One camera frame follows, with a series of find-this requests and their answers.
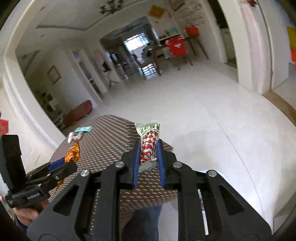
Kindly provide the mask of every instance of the hand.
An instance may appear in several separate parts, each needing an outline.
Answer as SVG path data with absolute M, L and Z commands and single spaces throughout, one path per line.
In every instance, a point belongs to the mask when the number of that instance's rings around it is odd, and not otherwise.
M 44 200 L 41 201 L 40 204 L 44 209 L 49 204 L 49 201 Z M 27 227 L 39 216 L 39 213 L 32 208 L 14 208 L 13 211 L 15 212 L 18 220 Z

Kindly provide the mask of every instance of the gold foil wrapper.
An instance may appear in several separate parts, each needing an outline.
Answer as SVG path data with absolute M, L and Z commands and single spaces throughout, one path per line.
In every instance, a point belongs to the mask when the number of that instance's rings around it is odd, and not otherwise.
M 74 162 L 77 163 L 78 160 L 80 158 L 80 146 L 79 146 L 79 142 L 77 141 L 77 143 L 74 146 L 71 146 L 68 150 L 67 155 L 65 156 L 65 163 L 67 162 Z M 64 183 L 64 179 L 60 180 L 57 183 L 57 188 L 56 188 L 56 192 L 58 190 L 58 188 Z

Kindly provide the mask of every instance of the red decoration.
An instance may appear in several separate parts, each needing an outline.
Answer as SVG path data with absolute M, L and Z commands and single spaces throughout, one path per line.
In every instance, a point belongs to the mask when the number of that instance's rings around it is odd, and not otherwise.
M 0 136 L 8 133 L 8 121 L 0 119 Z
M 255 7 L 255 5 L 257 4 L 254 0 L 248 0 L 248 3 L 251 7 Z
M 188 36 L 195 36 L 199 34 L 198 28 L 195 26 L 186 27 L 185 30 Z

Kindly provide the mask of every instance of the jeans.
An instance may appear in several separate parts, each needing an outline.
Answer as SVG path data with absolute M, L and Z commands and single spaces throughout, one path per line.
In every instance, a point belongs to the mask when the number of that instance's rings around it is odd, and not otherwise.
M 123 229 L 122 241 L 158 241 L 158 220 L 162 205 L 135 211 Z

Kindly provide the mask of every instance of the orange bag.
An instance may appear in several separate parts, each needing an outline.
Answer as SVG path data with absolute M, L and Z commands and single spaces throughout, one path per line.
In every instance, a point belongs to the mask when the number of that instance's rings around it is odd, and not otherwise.
M 296 62 L 296 49 L 291 49 L 292 61 Z
M 198 28 L 196 26 L 186 27 L 185 30 L 188 36 L 195 36 L 199 34 Z

